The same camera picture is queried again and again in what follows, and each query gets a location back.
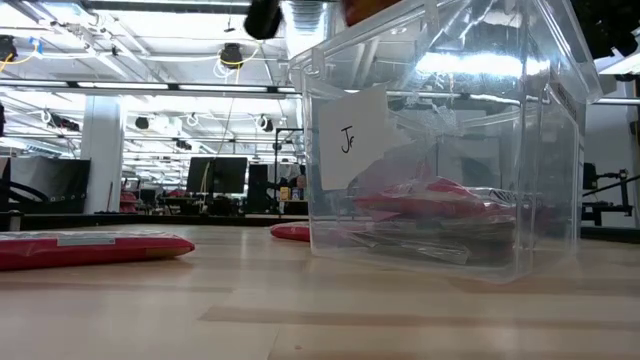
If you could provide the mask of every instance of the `paper label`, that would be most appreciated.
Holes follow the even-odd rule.
[[[115,245],[116,239],[112,237],[91,237],[65,235],[58,237],[58,246],[90,246],[90,245]]]
[[[392,146],[384,85],[344,96],[318,110],[323,190],[342,190]]]

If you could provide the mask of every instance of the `desk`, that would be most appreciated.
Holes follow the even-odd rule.
[[[640,247],[509,285],[311,256],[266,229],[160,230],[181,260],[0,273],[11,360],[592,360],[640,358]]]
[[[193,205],[194,202],[199,201],[200,199],[193,197],[162,197],[160,200],[167,206],[169,214],[173,215],[173,210],[171,209],[172,206],[182,207],[185,205]]]

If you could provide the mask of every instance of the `pillar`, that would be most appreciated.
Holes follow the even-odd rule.
[[[85,214],[120,209],[126,116],[119,97],[87,96],[80,153],[91,160]]]

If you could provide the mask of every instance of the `black monitor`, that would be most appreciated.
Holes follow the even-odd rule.
[[[246,173],[247,158],[192,158],[187,191],[242,194]]]

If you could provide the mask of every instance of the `clear plastic bin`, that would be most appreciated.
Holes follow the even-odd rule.
[[[291,60],[316,255],[508,282],[577,249],[601,89],[565,0],[404,0]]]

